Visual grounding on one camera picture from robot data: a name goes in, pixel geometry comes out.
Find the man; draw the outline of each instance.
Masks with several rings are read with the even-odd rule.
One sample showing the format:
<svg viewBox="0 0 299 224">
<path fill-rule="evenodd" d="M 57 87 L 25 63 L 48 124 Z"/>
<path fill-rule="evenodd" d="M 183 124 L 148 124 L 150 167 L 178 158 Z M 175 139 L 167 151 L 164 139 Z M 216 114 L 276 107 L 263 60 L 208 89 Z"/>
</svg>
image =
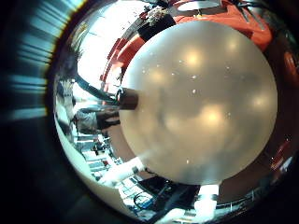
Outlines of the man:
<svg viewBox="0 0 299 224">
<path fill-rule="evenodd" d="M 80 52 L 66 45 L 61 54 L 61 64 L 59 68 L 59 77 L 62 82 L 77 82 L 77 84 L 86 92 L 96 97 L 99 100 L 105 101 L 111 105 L 117 105 L 117 100 L 114 95 L 95 88 L 91 83 L 86 81 L 78 74 L 78 59 Z"/>
<path fill-rule="evenodd" d="M 77 111 L 73 121 L 79 132 L 85 134 L 98 134 L 113 125 L 121 124 L 118 111 L 88 111 L 82 108 Z"/>
<path fill-rule="evenodd" d="M 92 147 L 92 151 L 94 151 L 95 155 L 99 155 L 99 151 L 104 152 L 105 151 L 105 143 L 101 142 L 98 138 L 93 139 L 94 146 Z"/>
</svg>

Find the dark clothing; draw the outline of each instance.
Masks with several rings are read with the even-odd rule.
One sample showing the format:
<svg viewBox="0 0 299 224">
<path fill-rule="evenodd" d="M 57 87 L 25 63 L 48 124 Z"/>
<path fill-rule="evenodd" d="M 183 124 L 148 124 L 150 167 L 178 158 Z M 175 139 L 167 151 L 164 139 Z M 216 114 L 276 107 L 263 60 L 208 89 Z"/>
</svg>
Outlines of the dark clothing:
<svg viewBox="0 0 299 224">
<path fill-rule="evenodd" d="M 119 116 L 118 111 L 113 112 L 86 112 L 86 109 L 80 109 L 75 115 L 75 122 L 78 131 L 85 134 L 100 133 L 100 130 L 107 129 L 112 125 L 118 125 L 121 122 L 117 120 L 107 120 Z"/>
<path fill-rule="evenodd" d="M 102 129 L 107 129 L 112 125 L 121 124 L 121 122 L 118 119 L 117 120 L 107 120 L 107 119 L 116 118 L 119 116 L 120 116 L 120 114 L 118 111 L 96 114 L 98 128 L 102 130 Z"/>
<path fill-rule="evenodd" d="M 149 23 L 144 24 L 141 26 L 137 31 L 139 36 L 144 40 L 148 41 L 153 36 L 157 35 L 161 31 L 167 29 L 168 27 L 171 27 L 175 25 L 176 22 L 172 18 L 171 15 L 167 14 L 163 18 L 161 18 L 159 21 L 157 21 L 153 26 L 150 26 Z"/>
<path fill-rule="evenodd" d="M 63 84 L 60 81 L 57 83 L 57 94 L 60 97 L 64 98 L 64 87 L 63 87 Z"/>
</svg>

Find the person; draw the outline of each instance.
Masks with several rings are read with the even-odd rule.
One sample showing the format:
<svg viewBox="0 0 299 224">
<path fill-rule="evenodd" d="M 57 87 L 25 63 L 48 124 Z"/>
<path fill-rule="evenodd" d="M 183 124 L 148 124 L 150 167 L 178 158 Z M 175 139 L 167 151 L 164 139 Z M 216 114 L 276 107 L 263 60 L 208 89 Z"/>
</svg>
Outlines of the person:
<svg viewBox="0 0 299 224">
<path fill-rule="evenodd" d="M 78 131 L 81 133 L 99 134 L 102 130 L 121 124 L 118 119 L 119 116 L 119 111 L 104 110 L 95 112 L 81 108 L 77 111 L 72 121 L 74 121 Z"/>
<path fill-rule="evenodd" d="M 98 138 L 93 139 L 94 141 L 94 146 L 92 147 L 92 151 L 98 156 L 99 151 L 105 151 L 105 143 L 101 142 Z"/>
<path fill-rule="evenodd" d="M 105 101 L 111 105 L 117 105 L 118 101 L 114 99 L 114 94 L 100 90 L 85 80 L 78 73 L 78 60 L 81 52 L 72 48 L 69 44 L 64 47 L 61 54 L 61 64 L 59 66 L 59 79 L 61 82 L 76 82 L 84 91 L 99 100 Z"/>
</svg>

